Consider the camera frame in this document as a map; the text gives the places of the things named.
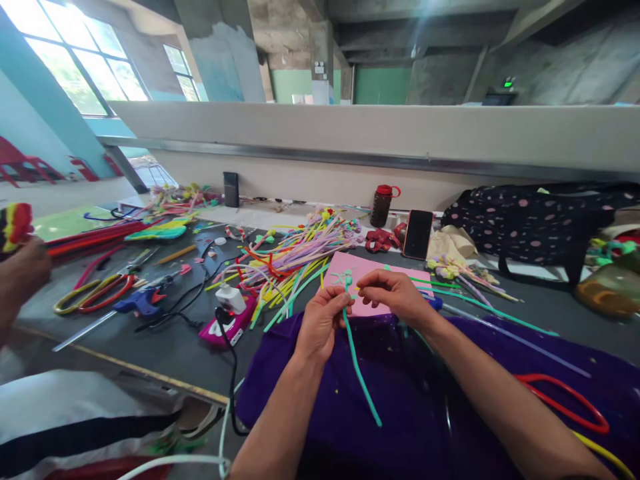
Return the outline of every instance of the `smartphone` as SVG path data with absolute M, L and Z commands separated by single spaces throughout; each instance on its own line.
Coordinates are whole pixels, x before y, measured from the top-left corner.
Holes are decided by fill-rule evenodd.
M 416 260 L 425 260 L 429 249 L 429 237 L 433 224 L 433 212 L 411 210 L 407 222 L 405 243 L 402 256 Z
M 238 189 L 238 174 L 222 172 L 225 180 L 225 205 L 238 208 L 240 206 L 240 191 Z

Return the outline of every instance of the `white plug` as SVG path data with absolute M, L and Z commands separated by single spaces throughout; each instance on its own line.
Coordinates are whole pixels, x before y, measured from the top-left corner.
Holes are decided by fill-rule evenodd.
M 215 296 L 227 310 L 231 310 L 236 315 L 244 312 L 247 308 L 244 298 L 242 298 L 242 292 L 237 288 L 230 287 L 228 284 L 223 283 L 220 288 L 215 292 Z

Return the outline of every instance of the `red chair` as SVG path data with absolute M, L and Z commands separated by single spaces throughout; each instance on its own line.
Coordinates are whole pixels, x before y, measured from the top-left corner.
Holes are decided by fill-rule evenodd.
M 33 178 L 33 175 L 29 172 L 28 169 L 25 168 L 24 163 L 31 164 L 37 170 L 37 172 L 42 175 L 42 178 L 48 180 L 54 185 L 55 182 L 49 176 L 47 171 L 41 167 L 41 165 L 44 165 L 50 172 L 53 172 L 56 176 L 58 176 L 58 179 L 64 178 L 40 157 L 25 155 L 16 147 L 14 147 L 9 140 L 4 137 L 0 137 L 0 174 L 2 174 L 5 180 L 16 188 L 20 188 L 20 186 L 18 186 L 15 180 L 6 172 L 4 165 L 8 165 L 12 169 L 14 169 L 22 179 L 30 183 L 36 182 L 36 180 L 34 180 Z

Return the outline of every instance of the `water bottle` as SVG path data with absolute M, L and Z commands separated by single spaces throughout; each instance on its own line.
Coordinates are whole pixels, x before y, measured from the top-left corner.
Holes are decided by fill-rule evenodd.
M 393 189 L 398 190 L 398 194 L 393 194 Z M 395 185 L 378 185 L 373 196 L 373 209 L 371 210 L 370 222 L 372 227 L 383 228 L 387 223 L 391 199 L 400 196 L 400 188 Z

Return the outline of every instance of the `table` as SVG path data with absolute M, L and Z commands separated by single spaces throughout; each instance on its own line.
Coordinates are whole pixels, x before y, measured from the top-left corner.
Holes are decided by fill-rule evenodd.
M 183 292 L 201 282 L 204 273 L 198 265 L 194 265 L 195 251 L 176 259 L 173 263 L 169 262 L 159 267 L 153 266 L 155 262 L 194 242 L 200 255 L 208 242 L 218 236 L 224 236 L 222 228 L 203 231 L 197 235 L 192 234 L 191 229 L 192 227 L 182 238 L 159 250 L 144 265 L 141 273 L 142 277 L 151 280 L 179 269 L 180 260 L 192 265 L 192 272 L 178 277 L 174 286 L 167 291 L 168 298 L 163 300 L 165 307 L 172 305 Z M 253 240 L 258 234 L 264 234 L 264 231 L 255 231 L 250 238 Z M 228 240 L 222 247 L 213 247 L 217 256 L 215 261 L 206 258 L 205 266 L 208 272 L 212 273 L 221 261 L 238 256 L 238 246 L 240 242 Z M 140 245 L 120 250 L 113 256 L 107 268 L 102 272 L 94 273 L 92 278 L 104 278 L 118 271 L 143 248 Z M 350 254 L 398 267 L 422 269 L 424 266 L 424 262 L 406 259 L 397 253 L 370 254 L 362 247 L 351 250 Z M 100 311 L 91 315 L 72 314 L 59 317 L 51 308 L 64 294 L 68 293 L 93 258 L 79 259 L 54 269 L 52 281 L 24 306 L 16 327 L 56 341 L 63 341 L 106 313 L 106 311 Z M 490 300 L 498 310 L 538 327 L 556 331 L 564 339 L 606 351 L 640 365 L 640 349 L 637 347 L 637 340 L 640 339 L 638 321 L 630 321 L 627 324 L 612 322 L 590 311 L 568 293 L 520 284 L 498 273 L 493 274 L 510 295 L 524 300 L 524 303 L 512 303 L 492 295 Z M 304 309 L 318 287 L 319 279 L 311 282 L 296 298 L 294 311 Z M 445 302 L 474 315 L 486 314 L 484 310 L 461 299 L 448 297 L 445 298 Z M 213 310 L 217 305 L 213 292 L 206 292 L 185 313 L 192 320 L 208 323 L 212 320 Z M 274 309 L 262 314 L 256 328 L 246 332 L 236 344 L 235 350 L 239 361 L 238 381 L 243 378 L 249 368 L 251 358 L 262 339 L 264 325 L 276 311 L 277 309 Z M 174 318 L 158 329 L 134 334 L 133 330 L 138 324 L 139 321 L 133 315 L 117 315 L 82 338 L 73 347 L 115 363 L 123 369 L 190 392 L 208 401 L 226 405 L 233 364 L 233 358 L 229 352 L 216 350 L 198 338 L 197 332 L 179 318 Z

